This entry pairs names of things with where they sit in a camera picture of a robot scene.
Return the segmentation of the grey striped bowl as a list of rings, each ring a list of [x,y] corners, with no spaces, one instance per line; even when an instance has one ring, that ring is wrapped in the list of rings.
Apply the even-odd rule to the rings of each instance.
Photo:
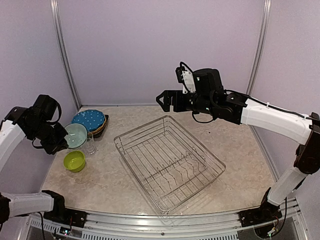
[[[77,149],[87,141],[88,131],[80,123],[70,123],[64,128],[67,135],[64,137],[69,149]]]

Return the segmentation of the green bowl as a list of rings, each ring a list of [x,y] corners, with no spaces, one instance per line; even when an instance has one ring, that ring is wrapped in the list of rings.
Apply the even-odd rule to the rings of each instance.
[[[86,165],[85,154],[76,150],[69,152],[63,160],[63,166],[70,172],[80,172]]]

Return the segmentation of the clear glass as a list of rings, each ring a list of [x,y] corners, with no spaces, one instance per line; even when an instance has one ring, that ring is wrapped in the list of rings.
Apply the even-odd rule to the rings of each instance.
[[[91,132],[87,133],[86,142],[82,146],[82,151],[85,155],[93,155],[97,151],[95,139]]]

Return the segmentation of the blue polka dot plate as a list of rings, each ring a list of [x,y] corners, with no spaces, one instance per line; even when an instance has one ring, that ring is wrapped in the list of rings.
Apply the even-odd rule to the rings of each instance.
[[[71,123],[83,125],[88,132],[93,132],[100,128],[106,120],[105,115],[96,109],[87,109],[77,113]]]

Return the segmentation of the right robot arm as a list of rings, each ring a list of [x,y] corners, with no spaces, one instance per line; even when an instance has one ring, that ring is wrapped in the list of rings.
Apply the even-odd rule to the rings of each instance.
[[[320,119],[315,113],[310,116],[272,106],[246,94],[227,90],[221,94],[183,93],[182,90],[165,90],[156,97],[164,112],[191,111],[193,114],[208,114],[212,120],[222,119],[237,125],[259,127],[285,136],[296,143],[296,158],[279,180],[266,193],[263,205],[256,210],[256,218],[266,222],[275,212],[275,206],[303,180],[320,169]]]

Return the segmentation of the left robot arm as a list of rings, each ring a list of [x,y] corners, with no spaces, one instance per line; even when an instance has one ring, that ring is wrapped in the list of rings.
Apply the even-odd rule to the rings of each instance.
[[[51,122],[53,115],[34,107],[14,107],[0,123],[0,168],[2,169],[19,143],[27,138],[40,140],[36,149],[44,149],[53,155],[68,148],[65,128],[57,121]],[[32,213],[51,214],[63,223],[70,218],[62,195],[43,190],[37,193],[0,193],[0,223],[10,218],[24,217]]]

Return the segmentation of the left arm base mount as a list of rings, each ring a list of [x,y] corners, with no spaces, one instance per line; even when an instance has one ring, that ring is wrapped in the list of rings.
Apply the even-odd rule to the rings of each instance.
[[[53,209],[44,213],[43,217],[56,223],[71,227],[84,228],[88,213],[82,210],[67,208],[65,198],[51,190],[42,190],[53,198]]]

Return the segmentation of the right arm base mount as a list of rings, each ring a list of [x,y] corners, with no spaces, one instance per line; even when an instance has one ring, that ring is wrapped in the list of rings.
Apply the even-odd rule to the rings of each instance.
[[[238,213],[242,227],[262,224],[280,219],[283,216],[279,205],[273,205],[267,201],[270,189],[265,192],[259,207],[242,210]]]

